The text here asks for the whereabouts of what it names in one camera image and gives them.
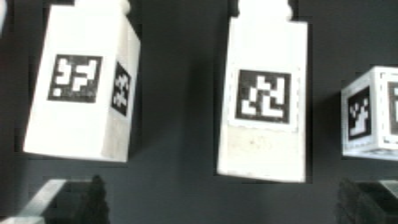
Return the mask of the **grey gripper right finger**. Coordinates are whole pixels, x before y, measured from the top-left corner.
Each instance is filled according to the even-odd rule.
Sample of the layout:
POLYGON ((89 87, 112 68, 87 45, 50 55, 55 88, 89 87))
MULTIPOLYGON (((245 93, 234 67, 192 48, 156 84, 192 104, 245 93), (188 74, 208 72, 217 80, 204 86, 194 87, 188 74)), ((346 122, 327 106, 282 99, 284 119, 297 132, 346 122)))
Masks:
POLYGON ((398 180, 341 180, 336 223, 398 224, 398 180))

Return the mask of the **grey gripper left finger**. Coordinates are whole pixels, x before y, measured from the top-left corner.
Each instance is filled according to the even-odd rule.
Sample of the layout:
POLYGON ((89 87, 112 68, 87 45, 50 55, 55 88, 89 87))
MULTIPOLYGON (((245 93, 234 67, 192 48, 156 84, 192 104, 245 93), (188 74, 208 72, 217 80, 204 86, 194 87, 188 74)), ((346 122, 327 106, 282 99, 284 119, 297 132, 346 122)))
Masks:
POLYGON ((0 224, 108 224, 101 177, 50 179, 21 211, 0 224))

